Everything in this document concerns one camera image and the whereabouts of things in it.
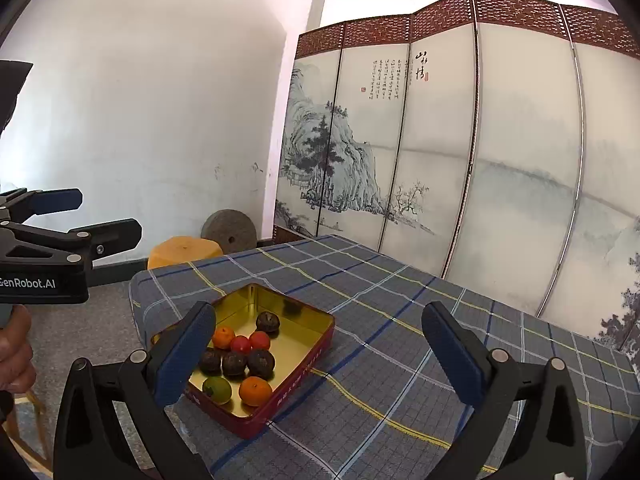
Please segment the person's left hand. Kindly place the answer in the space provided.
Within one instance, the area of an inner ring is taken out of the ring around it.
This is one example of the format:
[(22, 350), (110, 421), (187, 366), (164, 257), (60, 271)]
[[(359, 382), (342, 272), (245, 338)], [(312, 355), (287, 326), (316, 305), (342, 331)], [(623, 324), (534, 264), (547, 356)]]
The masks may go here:
[(32, 317), (24, 306), (14, 306), (0, 334), (0, 384), (9, 393), (25, 393), (36, 380), (32, 346), (28, 341)]

